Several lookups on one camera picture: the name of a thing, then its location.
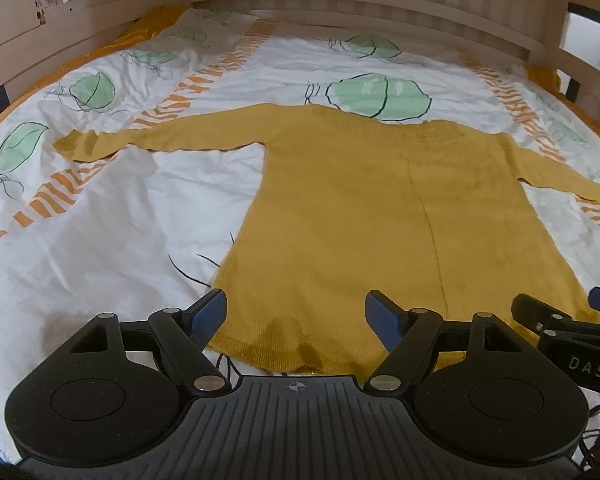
white bed sheet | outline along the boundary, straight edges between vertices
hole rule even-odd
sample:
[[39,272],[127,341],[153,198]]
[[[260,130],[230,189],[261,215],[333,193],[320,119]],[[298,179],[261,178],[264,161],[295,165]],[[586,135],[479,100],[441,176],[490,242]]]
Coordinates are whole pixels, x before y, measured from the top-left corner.
[[[536,139],[452,48],[400,37],[388,38],[390,43],[372,38],[375,48],[365,31],[259,23],[235,13],[188,10],[157,38],[91,61],[40,90],[0,124],[0,456],[6,460],[19,459],[3,417],[11,389],[98,313],[146,319],[160,308],[186,308],[200,298],[208,288],[183,277],[171,260],[211,283],[217,267],[209,260],[224,259],[262,178],[259,144],[231,152],[130,147],[101,167],[73,164],[52,147],[73,128],[142,128],[171,116],[261,102],[311,101],[368,114],[380,80],[391,88],[389,99],[415,92],[408,82],[430,98],[421,117],[403,123],[448,119],[508,132],[519,145],[538,150]],[[600,139],[527,81],[520,67],[495,68],[567,163],[600,178]],[[352,92],[367,92],[371,101],[361,108],[347,97]],[[396,118],[384,110],[377,118]],[[411,114],[423,110],[421,99]],[[49,186],[75,203],[64,202]],[[583,287],[600,286],[600,220],[571,195],[525,190]],[[27,221],[18,212],[33,222],[23,227]],[[216,361],[218,355],[209,357]],[[144,362],[145,356],[134,359]],[[222,371],[227,366],[224,361]]]

long-sleeved garment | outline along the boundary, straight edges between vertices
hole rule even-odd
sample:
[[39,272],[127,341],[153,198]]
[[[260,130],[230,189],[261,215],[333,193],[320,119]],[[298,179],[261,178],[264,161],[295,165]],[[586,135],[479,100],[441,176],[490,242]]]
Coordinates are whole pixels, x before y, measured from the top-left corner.
[[264,176],[214,286],[228,317],[212,347],[280,371],[367,376],[386,355],[366,325],[379,289],[445,319],[494,312],[520,292],[600,322],[519,180],[600,203],[567,166],[448,121],[383,124],[317,105],[255,105],[116,134],[72,132],[56,148],[92,161],[146,150],[260,142]]

silver screw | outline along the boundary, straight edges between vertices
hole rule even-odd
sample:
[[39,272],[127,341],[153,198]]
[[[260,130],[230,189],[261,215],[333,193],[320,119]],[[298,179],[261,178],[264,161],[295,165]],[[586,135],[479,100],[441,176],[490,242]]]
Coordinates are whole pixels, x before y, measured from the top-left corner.
[[392,375],[376,375],[369,381],[369,384],[380,392],[392,392],[400,388],[402,383],[400,379]]
[[203,375],[193,381],[193,385],[201,392],[214,392],[224,388],[224,379],[217,375]]

ribbed gray plate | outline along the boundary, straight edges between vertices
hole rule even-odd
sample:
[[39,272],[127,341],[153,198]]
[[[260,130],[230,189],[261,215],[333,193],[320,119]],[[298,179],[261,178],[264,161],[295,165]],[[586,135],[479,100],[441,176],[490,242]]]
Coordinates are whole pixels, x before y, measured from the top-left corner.
[[399,400],[371,397],[350,377],[245,377],[224,397],[199,399],[152,450],[79,469],[34,459],[45,480],[567,480],[567,458],[496,468],[429,441]]

bed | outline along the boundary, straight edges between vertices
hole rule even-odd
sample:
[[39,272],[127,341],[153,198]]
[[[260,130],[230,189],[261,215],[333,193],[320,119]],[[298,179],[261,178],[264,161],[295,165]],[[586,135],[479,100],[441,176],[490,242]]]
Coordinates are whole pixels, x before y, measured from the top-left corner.
[[[10,390],[100,312],[145,319],[205,294],[262,179],[259,144],[129,147],[79,164],[56,140],[318,104],[506,132],[600,183],[600,70],[561,48],[570,3],[600,12],[600,0],[66,0],[44,12],[0,0],[0,85],[13,102],[0,117],[0,457],[18,460],[2,415]],[[579,83],[575,104],[555,70]],[[398,86],[407,113],[391,106]],[[600,206],[525,192],[583,288],[600,286]],[[234,381],[279,371],[208,357]]]

